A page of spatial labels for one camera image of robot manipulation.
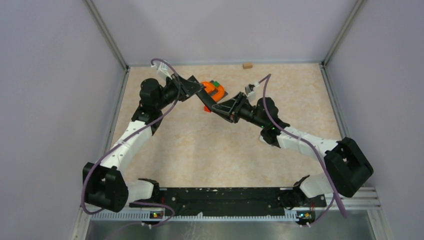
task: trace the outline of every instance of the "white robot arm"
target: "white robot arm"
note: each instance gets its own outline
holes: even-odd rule
[[[318,150],[322,158],[324,158],[324,156],[326,155],[326,151],[330,151],[338,145],[336,140],[320,138],[309,133],[300,131],[292,126],[286,127],[285,130],[312,143]],[[317,159],[312,148],[303,141],[300,141],[299,138],[291,137],[290,135],[287,135],[284,132],[282,132],[276,138],[280,148],[291,149],[305,156]],[[261,142],[266,143],[262,136],[259,137],[259,139]],[[301,182],[300,189],[308,198],[313,198],[321,194],[330,194],[333,192],[333,189],[326,175],[323,172],[306,178],[304,181]]]

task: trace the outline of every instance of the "metal frame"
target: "metal frame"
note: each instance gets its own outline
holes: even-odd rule
[[[127,70],[128,64],[125,62],[124,57],[121,54],[121,51],[119,50],[117,44],[115,43],[114,38],[112,37],[111,33],[109,32],[108,28],[106,27],[105,22],[103,21],[102,17],[100,16],[99,11],[97,11],[96,6],[94,5],[92,0],[83,0],[84,3],[87,6],[87,9],[90,11],[94,22],[97,24],[98,29],[100,30],[101,34],[104,37],[104,40],[106,41],[107,45],[109,46],[110,50],[112,51],[115,58],[118,60],[120,65],[124,70]]]
[[[124,57],[122,56],[120,50],[118,49],[118,46],[116,45],[114,39],[112,38],[111,33],[109,32],[108,28],[106,27],[102,17],[100,16],[96,6],[94,5],[92,0],[83,0],[86,3],[86,6],[88,10],[90,11],[91,15],[93,16],[94,21],[96,22],[100,32],[102,33],[105,41],[109,45],[111,51],[113,52],[116,59],[119,61],[122,68],[125,70],[124,77],[122,79],[121,88],[119,90],[118,99],[116,101],[116,106],[112,118],[112,123],[109,129],[109,135],[107,138],[107,143],[105,145],[105,150],[107,150],[111,143],[113,138],[113,133],[115,131],[115,126],[118,120],[118,114],[121,108],[121,103],[124,96],[125,87],[128,81],[129,73],[130,73],[130,67],[125,62]],[[321,74],[325,83],[326,90],[328,92],[328,97],[332,106],[332,109],[334,111],[335,119],[337,122],[337,126],[339,128],[340,134],[342,137],[349,136],[349,130],[347,128],[342,110],[339,105],[339,101],[337,98],[337,93],[334,91],[333,83],[331,81],[331,78],[327,71],[327,66],[331,62],[334,54],[336,53],[337,49],[339,48],[341,42],[343,41],[346,34],[349,32],[349,29],[357,17],[358,13],[364,6],[366,0],[357,0],[355,5],[352,8],[352,11],[350,12],[349,16],[347,17],[343,27],[341,28],[339,34],[337,35],[336,39],[334,40],[330,50],[328,51],[327,55],[325,56],[324,60],[319,64]],[[328,194],[325,195],[326,201],[330,202],[332,195]],[[374,187],[362,187],[359,189],[359,191],[353,196],[352,198],[344,198],[342,197],[342,201],[345,204],[345,207],[347,210],[367,210],[368,217],[375,235],[376,240],[392,240],[393,234],[390,229],[390,226],[385,218],[384,212],[382,210],[380,201],[377,196],[377,192]],[[98,208],[95,206],[89,206],[89,210],[97,210]],[[293,211],[304,211],[306,209],[303,208],[295,208]],[[331,211],[337,211],[337,205],[334,203],[333,206],[330,208]],[[81,208],[79,209],[77,219],[75,221],[74,230],[72,234],[72,240],[77,239],[85,239],[86,234],[88,232],[90,221],[96,221],[96,220],[121,220],[121,221],[131,221],[134,220],[134,216],[139,217],[145,217],[145,215],[140,214],[140,209],[136,208],[124,208],[123,214],[120,215],[110,215],[108,213],[103,215],[94,215],[90,216],[85,214]],[[222,219],[212,219],[212,218],[204,218],[202,216],[196,216],[195,217],[197,221],[222,221]],[[192,221],[191,218],[176,218],[174,221]],[[261,218],[262,221],[283,221],[284,219],[281,217],[279,219],[275,218]]]
[[[104,152],[107,152],[112,145],[112,140],[114,137],[114,132],[115,132],[115,127],[117,126],[117,121],[118,121],[118,115],[121,109],[121,104],[122,104],[122,100],[124,98],[124,92],[125,92],[125,88],[127,86],[127,82],[128,82],[128,77],[130,76],[130,68],[127,68],[125,70],[123,79],[122,79],[122,84],[120,86],[119,89],[119,95],[118,95],[118,99],[116,101],[116,105],[113,111],[113,118],[112,118],[112,123],[110,124],[110,129],[109,129],[109,133],[107,135],[107,141],[106,141],[106,145],[104,146]]]
[[[350,11],[349,16],[347,17],[346,21],[343,24],[343,27],[341,28],[340,32],[338,33],[337,37],[335,38],[334,42],[332,43],[330,50],[328,51],[327,55],[325,56],[324,60],[322,61],[323,66],[327,66],[330,61],[332,60],[334,53],[337,51],[337,49],[340,46],[340,43],[348,33],[352,23],[354,22],[355,18],[357,17],[358,13],[364,6],[365,2],[367,0],[356,0],[355,5],[352,8],[352,11]]]

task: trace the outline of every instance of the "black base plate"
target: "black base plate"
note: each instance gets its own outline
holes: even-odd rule
[[[176,216],[244,217],[283,216],[285,208],[327,206],[321,196],[301,198],[291,187],[169,187],[159,188],[149,200],[140,202],[161,203],[175,210]],[[131,208],[140,205],[130,203]]]

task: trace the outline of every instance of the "lavender wall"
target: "lavender wall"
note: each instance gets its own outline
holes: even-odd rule
[[[0,239],[68,239],[123,70],[82,0],[2,0],[0,35]]]
[[[130,65],[321,61],[356,0],[94,0]]]
[[[370,0],[329,65],[395,239],[424,228],[424,1]]]

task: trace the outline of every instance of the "purple cable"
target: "purple cable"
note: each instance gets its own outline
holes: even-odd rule
[[[138,204],[141,206],[152,206],[152,207],[161,207],[161,208],[166,208],[168,210],[170,210],[172,212],[171,216],[169,216],[167,219],[155,224],[155,225],[151,225],[152,228],[156,228],[156,227],[160,227],[162,225],[164,225],[166,222],[168,222],[169,220],[171,220],[171,218],[173,218],[175,216],[175,211],[172,207],[168,206],[168,205],[164,205],[164,204],[159,204],[159,203],[150,203],[150,202],[141,202],[141,201],[134,201],[133,204]],[[134,222],[130,222],[127,223],[123,226],[121,226],[120,228],[116,229],[115,231],[113,231],[111,234],[109,234],[109,236],[107,236],[104,240],[108,240],[111,237],[113,237],[115,234],[117,234],[118,232],[120,232],[122,229],[129,227],[131,225],[140,225],[139,221],[134,221]]]
[[[292,138],[300,139],[300,141],[302,141],[305,144],[307,144],[313,150],[313,152],[316,155],[316,158],[319,161],[319,164],[321,164],[321,167],[324,170],[325,176],[327,177],[327,179],[328,179],[328,181],[329,181],[329,183],[331,185],[331,188],[333,190],[333,200],[335,199],[335,202],[337,203],[337,207],[338,207],[341,215],[343,217],[347,218],[348,217],[348,212],[346,211],[345,205],[343,204],[342,199],[340,198],[339,193],[337,192],[336,186],[334,185],[334,182],[331,179],[329,172],[327,171],[326,164],[324,163],[323,158],[321,157],[320,153],[315,148],[315,146],[311,142],[309,142],[308,140],[303,139],[303,138],[300,138],[299,136],[296,136],[295,134],[284,130],[284,128],[282,128],[281,126],[279,126],[276,123],[276,121],[274,121],[274,119],[271,117],[271,114],[270,114],[270,112],[268,111],[268,108],[267,108],[267,103],[265,101],[266,92],[267,92],[267,85],[268,85],[268,81],[270,80],[270,78],[271,78],[271,74],[268,74],[264,79],[261,80],[261,82],[262,81],[265,81],[265,85],[263,86],[262,101],[263,101],[263,107],[265,108],[266,115],[268,116],[269,120],[271,120],[272,124],[274,124],[280,131],[282,131],[283,133],[289,135]],[[330,206],[331,205],[332,204],[328,205],[327,209],[324,211],[324,213],[322,215],[324,215],[324,214],[327,213],[327,211],[330,209]]]
[[[151,60],[151,63],[153,63],[153,61],[160,61],[160,62],[162,62],[162,63],[164,63],[164,64],[166,64],[172,71],[173,71],[173,73],[174,73],[174,75],[175,76],[178,76],[178,73],[175,71],[175,69],[169,64],[169,63],[167,63],[166,61],[164,61],[164,60],[162,60],[162,59],[160,59],[160,58],[153,58],[152,60]],[[142,127],[142,128],[140,128],[140,129],[138,129],[137,131],[135,131],[135,132],[133,132],[132,134],[130,134],[129,136],[127,136],[124,140],[123,140],[123,142],[126,142],[126,141],[128,141],[128,140],[130,140],[132,137],[134,137],[135,135],[137,135],[137,134],[139,134],[141,131],[143,131],[143,130],[145,130],[145,129],[147,129],[147,128],[149,128],[150,126],[152,126],[153,124],[155,124],[155,123],[157,123],[157,122],[159,122],[161,119],[163,119],[166,115],[168,115],[170,112],[171,112],[171,110],[175,107],[175,105],[177,104],[177,102],[178,102],[178,99],[180,98],[180,90],[181,90],[181,88],[179,87],[178,88],[178,94],[177,94],[177,97],[176,97],[176,100],[174,101],[174,103],[172,104],[172,106],[162,115],[162,116],[160,116],[160,117],[158,117],[157,119],[155,119],[154,121],[152,121],[151,123],[149,123],[149,124],[147,124],[146,126],[144,126],[144,127]],[[122,146],[122,144],[121,143],[118,143],[118,144],[116,144],[114,147],[112,147],[109,151],[107,151],[99,160],[97,160],[96,162],[95,162],[95,164],[93,165],[93,167],[91,167],[91,169],[90,169],[90,171],[88,171],[88,174],[87,174],[87,176],[85,177],[85,181],[84,181],[84,183],[82,184],[82,192],[81,192],[81,208],[82,208],[82,210],[86,213],[86,214],[88,214],[88,215],[94,215],[94,214],[97,214],[97,213],[100,213],[101,211],[103,211],[104,209],[103,208],[101,208],[101,209],[99,209],[99,210],[97,210],[97,211],[89,211],[88,209],[87,209],[87,207],[86,207],[86,196],[85,196],[85,192],[86,192],[86,189],[87,189],[87,184],[88,184],[88,182],[89,182],[89,179],[91,178],[91,176],[92,176],[92,174],[93,174],[93,172],[94,172],[94,170],[100,165],[100,163],[102,163],[102,161],[107,157],[107,156],[109,156],[111,153],[113,153],[116,149],[118,149],[120,146]]]
[[[153,62],[155,62],[155,61],[158,61],[158,62],[161,62],[161,63],[164,63],[166,66],[168,66],[168,68],[169,69],[171,69],[172,71],[173,71],[173,74],[175,75],[175,77],[178,77],[179,75],[178,75],[178,73],[177,73],[177,71],[175,71],[175,69],[171,66],[171,64],[169,64],[167,61],[165,61],[165,60],[163,60],[163,59],[160,59],[160,58],[153,58],[152,60],[150,60],[150,65],[154,65],[154,63]]]

